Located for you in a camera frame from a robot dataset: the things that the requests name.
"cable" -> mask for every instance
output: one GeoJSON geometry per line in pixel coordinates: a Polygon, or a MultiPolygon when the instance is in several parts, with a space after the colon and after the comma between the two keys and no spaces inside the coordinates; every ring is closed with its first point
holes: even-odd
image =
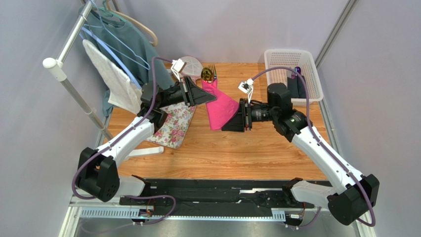
{"type": "Polygon", "coordinates": [[[151,196],[151,197],[135,197],[135,196],[126,196],[127,198],[131,198],[131,199],[139,199],[139,200],[151,200],[151,199],[154,199],[154,198],[170,198],[170,199],[172,199],[172,207],[171,207],[171,210],[167,213],[167,214],[165,214],[163,217],[161,217],[161,218],[159,218],[159,219],[157,219],[157,220],[154,220],[154,221],[148,221],[148,222],[133,222],[133,223],[129,223],[129,224],[124,224],[124,225],[121,225],[121,226],[118,226],[118,227],[115,227],[115,228],[112,228],[112,229],[110,229],[110,230],[106,230],[106,231],[98,231],[98,232],[93,232],[93,231],[88,231],[88,230],[86,230],[84,227],[83,227],[83,224],[80,226],[80,228],[81,228],[81,230],[83,230],[84,232],[86,232],[86,233],[88,233],[88,234],[91,234],[91,235],[100,235],[100,234],[105,234],[105,233],[109,233],[109,232],[113,232],[113,231],[116,231],[116,230],[119,230],[119,229],[121,229],[121,228],[124,228],[124,227],[128,227],[128,226],[133,226],[134,224],[136,224],[136,225],[153,225],[153,224],[156,224],[156,223],[158,223],[158,222],[161,222],[161,221],[163,221],[165,218],[167,218],[169,215],[171,215],[171,213],[174,211],[174,209],[175,209],[175,204],[176,204],[176,202],[175,202],[175,198],[173,197],[173,196],[170,196],[170,195],[158,195],[158,196],[151,196]]]}
{"type": "Polygon", "coordinates": [[[149,211],[149,210],[148,210],[148,206],[149,206],[149,204],[151,203],[151,200],[152,200],[152,199],[149,199],[148,203],[146,204],[146,213],[148,213],[148,214],[150,214],[150,215],[152,215],[152,213],[151,213],[151,211],[149,211]]]}
{"type": "Polygon", "coordinates": [[[304,214],[305,214],[305,202],[302,203],[302,211],[301,211],[301,218],[304,220],[304,214]]]}
{"type": "MultiPolygon", "coordinates": [[[[256,78],[258,78],[262,74],[264,74],[266,72],[269,72],[271,70],[275,70],[275,69],[285,69],[285,70],[291,71],[293,73],[296,73],[296,71],[291,69],[291,68],[279,66],[279,67],[268,68],[268,69],[258,73],[256,76],[254,76],[252,78],[252,80],[255,80],[256,78]]],[[[361,223],[363,223],[364,225],[369,226],[369,227],[375,226],[376,225],[376,217],[374,216],[373,207],[371,206],[370,199],[368,198],[368,195],[367,195],[366,191],[364,190],[363,186],[360,184],[360,182],[355,177],[355,175],[342,162],[340,162],[340,160],[335,156],[335,154],[333,154],[333,152],[325,144],[323,144],[320,141],[319,137],[314,132],[313,126],[311,125],[311,121],[310,121],[310,97],[309,97],[309,94],[308,94],[307,84],[305,83],[305,80],[304,80],[304,78],[302,77],[301,74],[296,73],[296,75],[301,80],[302,84],[304,85],[305,97],[306,97],[306,107],[307,107],[306,108],[307,125],[308,125],[308,128],[309,128],[311,134],[313,135],[313,137],[317,141],[317,143],[342,167],[343,170],[345,170],[345,172],[351,177],[351,179],[355,182],[355,184],[360,189],[360,191],[361,191],[361,193],[364,197],[364,200],[366,201],[367,207],[369,209],[372,222],[367,223],[367,222],[361,220],[361,218],[358,218],[357,220],[360,221],[361,223]]]]}
{"type": "Polygon", "coordinates": [[[170,198],[172,199],[172,207],[171,210],[165,214],[164,216],[162,216],[161,218],[154,220],[154,221],[149,221],[149,222],[144,222],[142,225],[152,225],[152,224],[156,224],[158,222],[163,221],[165,218],[167,218],[169,215],[171,215],[171,213],[174,211],[175,209],[175,198],[173,196],[170,195],[158,195],[158,196],[151,196],[151,197],[135,197],[135,196],[126,196],[127,198],[131,198],[131,199],[138,199],[138,200],[146,200],[146,199],[152,199],[152,198],[170,198]]]}
{"type": "Polygon", "coordinates": [[[262,104],[264,104],[263,102],[261,102],[261,101],[258,101],[258,100],[250,100],[250,104],[251,105],[262,105],[262,104]]]}
{"type": "Polygon", "coordinates": [[[305,224],[303,226],[298,226],[298,228],[299,229],[303,229],[303,228],[308,228],[311,225],[313,225],[313,223],[316,221],[317,217],[319,217],[320,211],[322,211],[322,208],[321,207],[319,207],[319,209],[317,209],[316,215],[313,217],[313,219],[309,223],[307,223],[307,224],[305,224]]]}
{"type": "Polygon", "coordinates": [[[95,197],[84,197],[82,195],[80,195],[77,191],[76,191],[76,181],[79,177],[79,174],[81,173],[81,171],[87,166],[87,164],[89,164],[91,161],[93,161],[95,158],[97,158],[100,154],[106,152],[107,150],[111,149],[117,142],[119,142],[124,136],[126,136],[129,132],[131,132],[133,129],[135,129],[137,126],[139,126],[145,119],[146,117],[148,117],[148,115],[151,113],[151,111],[153,110],[153,107],[155,105],[155,99],[156,99],[156,89],[157,89],[157,80],[156,80],[156,76],[155,76],[155,60],[156,59],[160,59],[162,61],[167,61],[167,62],[172,62],[171,60],[165,59],[165,58],[161,58],[158,56],[155,56],[152,58],[152,79],[153,79],[153,86],[154,86],[154,90],[153,90],[153,96],[152,96],[152,103],[151,106],[149,108],[149,110],[146,112],[145,116],[143,116],[143,118],[137,122],[134,126],[130,127],[129,129],[127,129],[123,134],[121,134],[120,136],[118,136],[117,138],[114,138],[115,141],[112,142],[108,147],[98,151],[97,153],[95,153],[91,158],[89,158],[85,163],[83,163],[79,169],[76,171],[75,176],[73,176],[72,179],[72,191],[73,194],[75,196],[77,196],[80,199],[84,199],[84,200],[90,200],[90,199],[95,199],[95,197]]]}

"purple object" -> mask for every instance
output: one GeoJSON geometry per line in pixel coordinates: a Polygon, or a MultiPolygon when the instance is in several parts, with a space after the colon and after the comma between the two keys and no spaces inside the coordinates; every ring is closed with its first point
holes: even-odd
{"type": "MultiPolygon", "coordinates": [[[[298,72],[298,74],[301,75],[301,68],[300,67],[295,67],[294,68],[294,71],[298,72]]],[[[296,74],[295,73],[292,73],[291,74],[291,79],[295,79],[295,76],[296,76],[296,74]]]]}

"blue hanger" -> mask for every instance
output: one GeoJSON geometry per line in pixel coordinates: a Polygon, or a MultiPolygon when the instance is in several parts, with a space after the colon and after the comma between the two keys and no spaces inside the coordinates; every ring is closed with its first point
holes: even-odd
{"type": "MultiPolygon", "coordinates": [[[[142,89],[142,87],[139,85],[139,83],[137,82],[137,80],[133,76],[133,74],[130,72],[130,70],[124,65],[124,63],[109,48],[110,46],[107,43],[102,41],[100,38],[98,38],[96,35],[94,35],[92,33],[92,31],[86,29],[85,27],[82,27],[82,30],[85,33],[87,33],[88,35],[90,35],[92,38],[94,38],[98,42],[98,44],[100,44],[102,47],[104,47],[104,49],[116,60],[116,62],[120,65],[120,67],[123,69],[123,71],[127,74],[128,78],[130,78],[130,81],[133,82],[137,86],[138,89],[142,89]]],[[[79,33],[79,36],[84,39],[84,37],[81,33],[79,33]]]]}
{"type": "MultiPolygon", "coordinates": [[[[96,7],[96,9],[100,9],[97,5],[96,5],[96,3],[93,1],[93,0],[90,0],[92,3],[93,3],[93,5],[96,7]]],[[[144,65],[142,65],[142,64],[140,64],[139,62],[137,62],[136,60],[133,60],[132,58],[130,58],[130,57],[128,57],[128,56],[126,56],[126,55],[124,55],[124,54],[122,54],[121,52],[119,52],[119,53],[121,53],[122,55],[124,55],[125,57],[127,57],[128,59],[130,59],[131,61],[133,61],[133,62],[135,62],[136,64],[138,64],[138,65],[140,65],[141,67],[144,67],[146,70],[150,70],[151,69],[151,67],[150,67],[150,65],[149,65],[149,63],[148,62],[146,62],[142,57],[140,57],[139,55],[137,55],[136,53],[134,53],[134,51],[129,47],[129,46],[127,46],[125,43],[123,43],[119,38],[117,38],[117,36],[115,36],[113,33],[111,33],[106,27],[105,27],[105,25],[104,25],[104,22],[102,22],[102,17],[101,17],[101,14],[98,14],[98,16],[99,16],[99,21],[101,22],[101,25],[102,26],[92,26],[92,25],[90,25],[89,23],[88,23],[88,27],[89,27],[89,29],[91,28],[91,27],[95,27],[95,28],[104,28],[106,31],[108,31],[108,33],[110,33],[114,38],[116,38],[116,40],[118,40],[122,45],[124,45],[128,50],[130,50],[132,53],[133,53],[133,55],[135,55],[135,57],[137,57],[137,58],[140,58],[145,64],[146,64],[146,66],[147,67],[145,67],[144,65]]]]}

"floral cloth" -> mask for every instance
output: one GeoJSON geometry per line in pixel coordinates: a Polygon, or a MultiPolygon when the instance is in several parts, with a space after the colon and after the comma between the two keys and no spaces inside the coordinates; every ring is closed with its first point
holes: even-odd
{"type": "Polygon", "coordinates": [[[184,103],[161,108],[168,116],[164,125],[146,141],[170,148],[179,148],[186,135],[196,107],[188,107],[184,103]]]}

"black object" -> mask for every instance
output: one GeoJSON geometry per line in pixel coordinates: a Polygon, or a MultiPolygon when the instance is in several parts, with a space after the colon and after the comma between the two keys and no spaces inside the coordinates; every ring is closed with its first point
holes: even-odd
{"type": "Polygon", "coordinates": [[[289,215],[286,215],[284,223],[290,226],[300,226],[302,224],[303,219],[294,219],[291,218],[289,215]]]}
{"type": "MultiPolygon", "coordinates": [[[[379,180],[372,174],[364,177],[360,184],[363,186],[371,205],[374,207],[379,193],[379,180]]],[[[363,198],[361,190],[355,184],[350,186],[340,195],[334,194],[328,196],[328,207],[331,214],[343,225],[348,226],[357,218],[367,212],[368,206],[363,198]]]]}
{"type": "MultiPolygon", "coordinates": [[[[97,152],[98,150],[85,148],[81,152],[78,168],[97,152]]],[[[97,156],[81,171],[76,186],[103,202],[109,201],[120,186],[115,160],[112,157],[97,156]]]]}
{"type": "MultiPolygon", "coordinates": [[[[272,217],[272,208],[302,209],[302,203],[286,205],[282,190],[285,180],[196,180],[196,179],[145,179],[154,187],[151,196],[171,195],[176,199],[172,215],[179,216],[223,216],[223,217],[272,217]],[[272,189],[256,193],[240,193],[253,188],[272,189]]],[[[328,181],[317,182],[329,186],[328,181]]],[[[157,198],[154,215],[165,215],[172,207],[169,198],[157,198]]],[[[135,208],[145,205],[144,200],[120,198],[120,205],[135,208]]],[[[306,203],[307,208],[314,205],[306,203]]]]}
{"type": "Polygon", "coordinates": [[[273,121],[278,133],[292,141],[295,134],[307,127],[306,116],[293,109],[291,93],[283,83],[267,87],[267,103],[240,99],[237,113],[222,127],[222,131],[244,132],[251,130],[253,122],[273,121]]]}
{"type": "Polygon", "coordinates": [[[291,92],[292,98],[299,98],[298,81],[300,81],[300,79],[298,79],[297,76],[295,78],[287,77],[287,87],[291,92]]]}
{"type": "MultiPolygon", "coordinates": [[[[137,114],[137,116],[145,116],[149,108],[150,107],[147,107],[142,104],[140,112],[137,114]]],[[[154,124],[154,133],[156,133],[164,125],[167,116],[168,114],[160,110],[159,108],[151,110],[151,113],[146,118],[154,124]]]]}
{"type": "Polygon", "coordinates": [[[222,131],[244,132],[246,128],[252,128],[252,115],[250,105],[243,99],[240,99],[240,106],[236,114],[224,126],[222,131]]]}
{"type": "Polygon", "coordinates": [[[297,81],[297,84],[298,84],[298,97],[297,98],[301,98],[301,99],[305,99],[305,98],[307,98],[306,96],[305,96],[305,86],[304,86],[304,84],[302,83],[302,81],[298,78],[298,76],[295,78],[295,80],[297,81]]]}
{"type": "Polygon", "coordinates": [[[293,193],[291,189],[295,184],[297,184],[299,181],[302,181],[301,178],[294,178],[291,181],[287,182],[282,186],[282,199],[284,203],[286,203],[289,206],[297,205],[299,202],[294,198],[293,193]]]}
{"type": "MultiPolygon", "coordinates": [[[[153,98],[153,83],[147,83],[142,88],[140,100],[146,107],[150,107],[153,98]]],[[[181,78],[174,86],[163,90],[157,86],[154,109],[183,102],[187,106],[196,106],[216,100],[216,96],[201,89],[192,81],[191,77],[181,78]]]]}

